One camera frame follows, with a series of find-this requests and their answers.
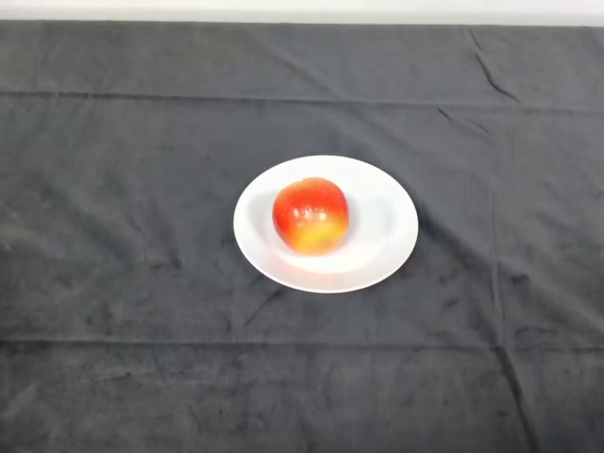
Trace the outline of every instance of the white wall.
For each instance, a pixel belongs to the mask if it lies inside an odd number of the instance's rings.
[[[604,0],[0,0],[0,18],[604,25]]]

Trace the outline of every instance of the white plate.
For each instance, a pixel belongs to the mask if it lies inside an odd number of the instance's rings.
[[[295,254],[273,227],[281,189],[305,177],[324,177],[344,192],[350,227],[344,243],[322,257]],[[268,169],[245,188],[233,219],[243,254],[282,285],[312,293],[345,293],[393,274],[415,247],[419,223],[411,198],[390,175],[360,160],[308,156]]]

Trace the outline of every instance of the apple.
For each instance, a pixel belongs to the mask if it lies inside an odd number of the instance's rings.
[[[273,224],[281,240],[294,251],[326,254],[342,242],[348,230],[346,197],[327,179],[302,179],[277,195]]]

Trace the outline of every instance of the plate rim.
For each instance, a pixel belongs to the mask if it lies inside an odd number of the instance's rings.
[[[306,159],[320,159],[320,158],[328,158],[328,159],[346,159],[346,160],[352,160],[355,162],[359,162],[362,163],[364,165],[368,165],[370,167],[373,167],[374,169],[380,171],[382,174],[384,174],[386,177],[388,177],[389,179],[391,179],[397,186],[399,186],[403,192],[407,195],[407,197],[410,199],[411,201],[411,205],[413,207],[413,224],[415,226],[414,230],[415,230],[415,234],[413,236],[412,239],[412,245],[411,245],[411,249],[409,251],[409,253],[407,254],[407,256],[405,256],[404,258],[402,258],[400,260],[400,263],[397,264],[396,266],[393,266],[393,270],[392,272],[389,272],[388,274],[384,274],[380,277],[377,278],[373,278],[371,280],[368,280],[366,282],[363,282],[362,284],[359,284],[357,286],[352,286],[352,287],[348,287],[345,289],[333,289],[333,290],[320,290],[320,289],[313,289],[310,287],[303,287],[300,285],[296,285],[296,284],[292,284],[286,281],[283,281],[281,278],[278,277],[274,277],[273,275],[271,275],[271,273],[266,272],[264,269],[262,269],[262,266],[258,265],[256,261],[252,260],[249,255],[245,252],[244,247],[242,247],[241,244],[241,240],[238,236],[237,233],[237,228],[236,228],[236,222],[237,222],[237,218],[238,218],[238,211],[241,208],[241,202],[242,202],[242,198],[243,195],[245,194],[245,192],[250,188],[250,186],[252,186],[258,179],[260,179],[262,176],[264,176],[266,173],[274,171],[277,167],[281,166],[281,165],[285,165],[288,163],[292,163],[295,162],[297,160],[306,160]],[[355,159],[355,158],[350,158],[348,156],[337,156],[337,155],[329,155],[329,154],[319,154],[319,155],[307,155],[307,156],[301,156],[298,158],[293,158],[293,159],[288,159],[288,160],[284,160],[280,163],[277,163],[269,168],[267,168],[266,170],[264,170],[263,172],[259,173],[256,177],[254,177],[242,190],[242,192],[240,193],[238,199],[237,199],[237,203],[235,204],[235,210],[233,211],[233,232],[235,235],[235,242],[237,243],[237,246],[239,247],[239,250],[242,252],[243,256],[245,257],[245,259],[252,265],[252,267],[254,267],[258,272],[260,272],[261,274],[263,274],[265,277],[270,278],[271,280],[273,280],[274,282],[278,283],[279,285],[285,286],[287,288],[292,288],[294,290],[298,290],[298,291],[302,291],[305,293],[314,293],[314,294],[344,294],[344,293],[352,293],[355,291],[359,291],[359,290],[363,290],[365,288],[369,288],[371,286],[377,285],[379,282],[386,280],[387,278],[390,278],[393,274],[395,274],[413,255],[413,251],[415,250],[415,247],[417,245],[417,241],[419,239],[419,214],[417,212],[417,207],[415,206],[415,203],[413,202],[413,199],[411,198],[411,196],[409,195],[409,192],[407,192],[407,190],[405,189],[405,187],[398,182],[398,180],[396,180],[392,175],[390,175],[389,173],[387,173],[386,171],[382,170],[381,168],[377,167],[376,165],[366,162],[364,160],[361,159]]]

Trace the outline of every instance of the wall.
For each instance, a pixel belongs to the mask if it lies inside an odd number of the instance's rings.
[[[604,25],[604,0],[0,0],[0,18]]]

